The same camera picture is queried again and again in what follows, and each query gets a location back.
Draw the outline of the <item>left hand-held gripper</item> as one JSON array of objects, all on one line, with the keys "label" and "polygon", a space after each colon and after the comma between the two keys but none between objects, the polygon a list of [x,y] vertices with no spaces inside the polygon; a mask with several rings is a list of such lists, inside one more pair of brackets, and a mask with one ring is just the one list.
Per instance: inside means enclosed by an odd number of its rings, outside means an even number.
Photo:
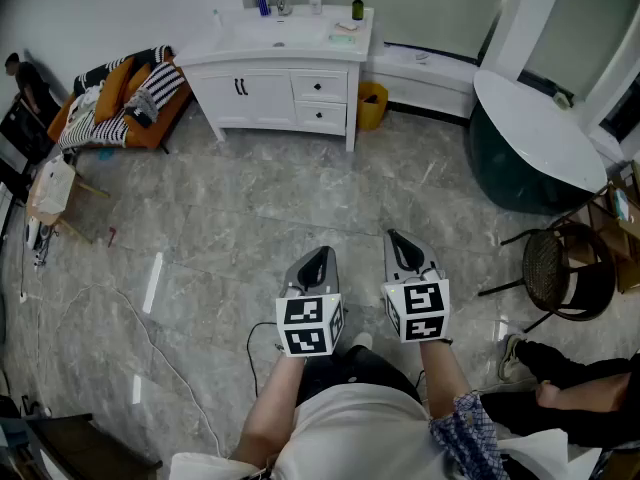
[{"label": "left hand-held gripper", "polygon": [[276,323],[288,357],[331,355],[345,324],[337,258],[330,246],[304,254],[287,270]]}]

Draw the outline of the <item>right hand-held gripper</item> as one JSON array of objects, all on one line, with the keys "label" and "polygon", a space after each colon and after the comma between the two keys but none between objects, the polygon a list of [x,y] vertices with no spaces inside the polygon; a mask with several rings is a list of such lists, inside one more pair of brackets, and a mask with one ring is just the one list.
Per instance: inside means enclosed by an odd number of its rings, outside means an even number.
[{"label": "right hand-held gripper", "polygon": [[[439,267],[435,250],[415,235],[389,229],[384,236],[384,259],[386,280],[392,281],[382,285],[385,310],[400,341],[445,339],[450,285],[443,272],[435,269]],[[415,271],[424,272],[407,278]]]}]

